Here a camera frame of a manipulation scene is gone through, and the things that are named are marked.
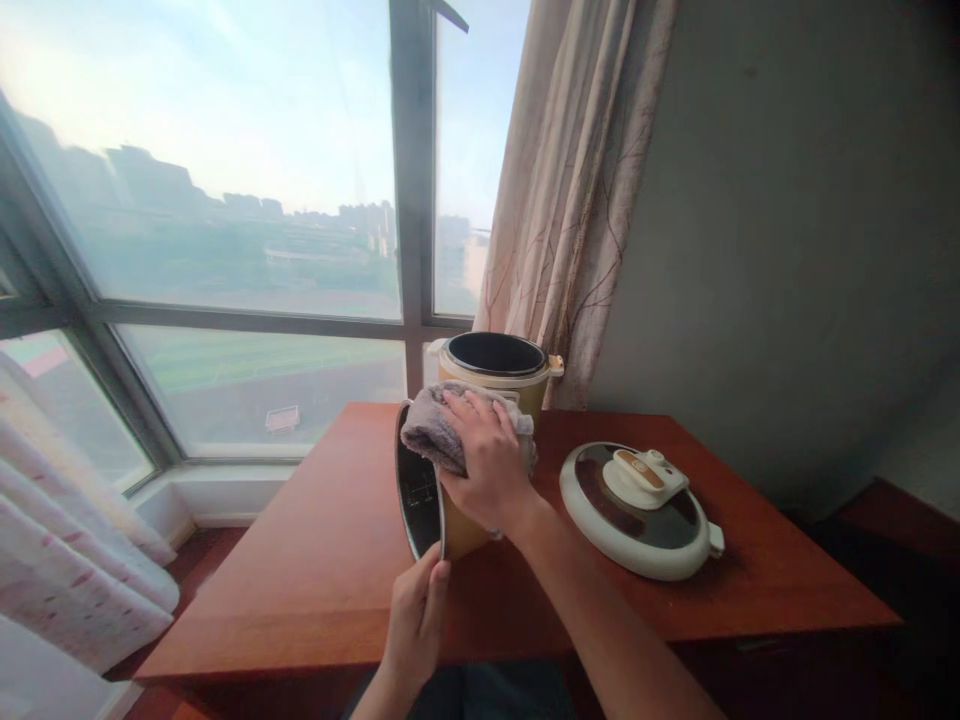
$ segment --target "wall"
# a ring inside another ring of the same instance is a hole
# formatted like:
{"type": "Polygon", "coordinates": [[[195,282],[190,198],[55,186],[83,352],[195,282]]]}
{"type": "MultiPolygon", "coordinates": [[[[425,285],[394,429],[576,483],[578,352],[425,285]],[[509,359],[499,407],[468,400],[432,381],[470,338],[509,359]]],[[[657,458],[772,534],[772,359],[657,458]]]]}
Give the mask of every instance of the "wall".
{"type": "Polygon", "coordinates": [[[960,522],[960,370],[896,422],[870,473],[960,522]]]}
{"type": "Polygon", "coordinates": [[[120,718],[136,699],[134,693],[121,700],[127,686],[106,682],[0,615],[0,717],[4,720],[120,718]]]}
{"type": "Polygon", "coordinates": [[[940,11],[681,3],[591,409],[673,415],[781,505],[863,482],[960,348],[940,11]]]}

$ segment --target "hand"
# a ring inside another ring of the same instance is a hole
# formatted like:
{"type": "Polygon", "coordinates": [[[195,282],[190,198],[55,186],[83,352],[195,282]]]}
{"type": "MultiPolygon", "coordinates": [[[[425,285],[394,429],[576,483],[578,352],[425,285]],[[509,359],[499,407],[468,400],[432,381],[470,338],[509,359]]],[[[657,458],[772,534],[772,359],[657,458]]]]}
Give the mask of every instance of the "hand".
{"type": "Polygon", "coordinates": [[[440,543],[393,583],[390,627],[380,671],[411,702],[433,675],[443,638],[443,611],[450,563],[440,559],[440,543]]]}
{"type": "Polygon", "coordinates": [[[493,408],[469,390],[464,397],[443,393],[442,408],[450,427],[460,436],[467,478],[440,470],[440,482],[453,502],[485,528],[508,537],[526,511],[540,501],[520,461],[520,444],[510,416],[499,402],[493,408]]]}

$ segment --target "window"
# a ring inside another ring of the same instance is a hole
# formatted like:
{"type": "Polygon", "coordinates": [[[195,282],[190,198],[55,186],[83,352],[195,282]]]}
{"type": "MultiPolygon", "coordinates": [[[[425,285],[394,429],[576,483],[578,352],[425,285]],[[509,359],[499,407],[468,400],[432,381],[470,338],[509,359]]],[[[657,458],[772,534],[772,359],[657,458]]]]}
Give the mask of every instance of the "window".
{"type": "Polygon", "coordinates": [[[55,464],[92,465],[120,490],[153,470],[63,333],[0,340],[0,417],[55,464]]]}
{"type": "Polygon", "coordinates": [[[473,316],[530,13],[528,0],[461,0],[464,34],[438,28],[434,308],[473,316]]]}
{"type": "Polygon", "coordinates": [[[192,456],[302,457],[351,400],[406,397],[395,340],[118,328],[192,456]]]}
{"type": "Polygon", "coordinates": [[[105,477],[296,460],[470,326],[529,2],[452,4],[0,6],[2,353],[105,477]]]}

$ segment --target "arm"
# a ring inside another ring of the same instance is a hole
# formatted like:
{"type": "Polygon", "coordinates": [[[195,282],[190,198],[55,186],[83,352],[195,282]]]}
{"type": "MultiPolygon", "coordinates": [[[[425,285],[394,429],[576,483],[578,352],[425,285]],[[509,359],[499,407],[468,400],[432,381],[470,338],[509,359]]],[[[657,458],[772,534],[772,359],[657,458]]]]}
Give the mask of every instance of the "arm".
{"type": "Polygon", "coordinates": [[[450,563],[440,543],[393,584],[383,662],[354,710],[353,720],[402,720],[433,675],[443,636],[450,563]]]}
{"type": "Polygon", "coordinates": [[[453,501],[499,527],[530,564],[573,640],[608,718],[720,718],[710,697],[594,566],[521,470],[513,425],[472,393],[444,395],[469,478],[442,473],[453,501]]]}

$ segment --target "sky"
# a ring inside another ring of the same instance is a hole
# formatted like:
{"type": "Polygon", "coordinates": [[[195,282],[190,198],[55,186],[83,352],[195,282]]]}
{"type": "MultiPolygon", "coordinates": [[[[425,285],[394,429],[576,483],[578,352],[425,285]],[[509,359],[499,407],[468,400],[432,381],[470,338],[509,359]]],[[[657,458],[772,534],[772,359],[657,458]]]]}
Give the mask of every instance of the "sky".
{"type": "MultiPolygon", "coordinates": [[[[528,0],[439,19],[438,213],[489,228],[528,0]]],[[[0,88],[63,146],[182,165],[286,212],[396,205],[387,0],[4,0],[0,88]]]]}

